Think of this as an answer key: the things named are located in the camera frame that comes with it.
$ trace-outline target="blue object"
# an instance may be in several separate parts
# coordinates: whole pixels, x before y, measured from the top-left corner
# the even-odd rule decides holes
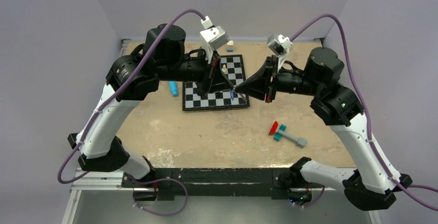
[[[170,91],[172,92],[172,95],[174,97],[177,97],[178,96],[177,83],[175,81],[169,81],[169,87],[170,87]]]
[[[286,126],[284,124],[282,124],[280,126],[279,130],[286,131]],[[277,134],[274,135],[274,140],[280,141],[280,139],[281,139],[281,134],[277,133]]]

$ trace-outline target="red marking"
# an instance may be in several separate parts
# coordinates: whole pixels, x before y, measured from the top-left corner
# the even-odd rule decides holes
[[[275,122],[274,122],[274,125],[272,125],[272,128],[271,128],[271,130],[269,131],[269,135],[273,135],[273,134],[275,134],[275,131],[277,131],[277,127],[278,127],[278,122],[275,121]]]

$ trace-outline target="white wall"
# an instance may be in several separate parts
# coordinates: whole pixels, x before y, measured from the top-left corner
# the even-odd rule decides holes
[[[416,184],[438,187],[437,0],[348,0],[339,18],[353,72],[371,111],[376,138],[392,164]],[[326,46],[343,56],[337,27]],[[349,83],[347,70],[342,82]],[[438,194],[412,189],[438,206]],[[403,193],[382,211],[384,223],[437,223]]]
[[[234,40],[261,40],[274,32],[291,36],[319,14],[340,14],[347,0],[99,0],[114,30],[122,38],[144,40],[146,32],[171,20],[184,9],[195,8],[221,25]],[[198,39],[196,16],[178,22],[188,39]],[[325,37],[333,22],[324,20],[299,39]]]
[[[85,125],[120,40],[98,0],[0,8],[0,223],[60,223],[71,187],[56,180],[67,135]]]

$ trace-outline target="tabletop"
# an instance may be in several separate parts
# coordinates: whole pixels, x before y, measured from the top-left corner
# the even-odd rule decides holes
[[[131,42],[126,53],[139,43]],[[320,42],[296,42],[288,60],[305,66],[310,51]],[[186,52],[200,47],[186,42]],[[241,54],[246,77],[253,75],[272,52],[266,43],[234,43],[234,51],[218,50],[221,56]],[[127,117],[117,133],[132,151],[146,156],[155,167],[289,167],[301,157],[336,167],[354,167],[339,138],[309,107],[312,97],[278,92],[267,104],[250,98],[245,109],[182,111],[182,83],[178,97],[167,82],[147,95]],[[307,139],[300,148],[287,139],[269,136],[274,123],[287,126],[286,132]]]

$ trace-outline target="chessboard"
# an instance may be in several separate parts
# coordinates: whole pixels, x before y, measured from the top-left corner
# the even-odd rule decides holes
[[[238,85],[246,80],[245,69],[243,67],[242,55],[228,55],[221,57],[221,68],[227,66],[228,79],[233,85]],[[230,91],[209,93],[204,97],[199,96],[198,88],[195,83],[186,82],[182,85],[182,110],[212,110],[212,109],[231,109],[249,107],[248,95],[243,99],[239,94],[234,92],[234,98],[231,99]]]

